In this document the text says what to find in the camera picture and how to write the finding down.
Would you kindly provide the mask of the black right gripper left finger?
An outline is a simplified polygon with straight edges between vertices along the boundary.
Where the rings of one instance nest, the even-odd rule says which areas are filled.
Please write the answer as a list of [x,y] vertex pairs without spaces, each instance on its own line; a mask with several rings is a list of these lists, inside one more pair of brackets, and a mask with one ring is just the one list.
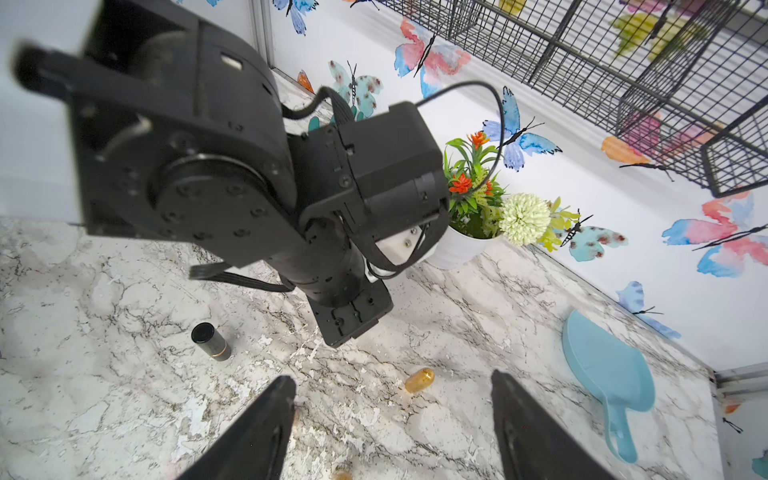
[[295,415],[296,384],[279,376],[180,477],[278,479]]

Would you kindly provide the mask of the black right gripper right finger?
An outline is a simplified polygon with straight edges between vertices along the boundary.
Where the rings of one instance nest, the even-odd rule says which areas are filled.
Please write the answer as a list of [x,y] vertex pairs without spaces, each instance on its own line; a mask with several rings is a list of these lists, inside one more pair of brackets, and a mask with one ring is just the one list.
[[494,430],[507,479],[611,479],[510,374],[491,376]]

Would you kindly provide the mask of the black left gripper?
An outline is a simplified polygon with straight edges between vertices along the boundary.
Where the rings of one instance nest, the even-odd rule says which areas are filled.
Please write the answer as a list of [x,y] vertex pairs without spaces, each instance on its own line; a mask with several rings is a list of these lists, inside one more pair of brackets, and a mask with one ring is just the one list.
[[393,301],[383,281],[368,282],[349,303],[326,307],[309,299],[309,305],[324,342],[338,348],[350,339],[359,338],[393,309]]

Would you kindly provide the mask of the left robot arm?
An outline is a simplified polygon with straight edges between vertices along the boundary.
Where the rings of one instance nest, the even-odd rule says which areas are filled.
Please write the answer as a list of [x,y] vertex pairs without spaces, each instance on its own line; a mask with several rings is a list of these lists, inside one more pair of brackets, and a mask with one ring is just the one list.
[[259,54],[165,1],[106,1],[85,51],[24,44],[12,71],[68,108],[83,221],[215,256],[193,280],[303,292],[338,347],[393,307],[343,217],[359,192],[337,129],[286,131]]

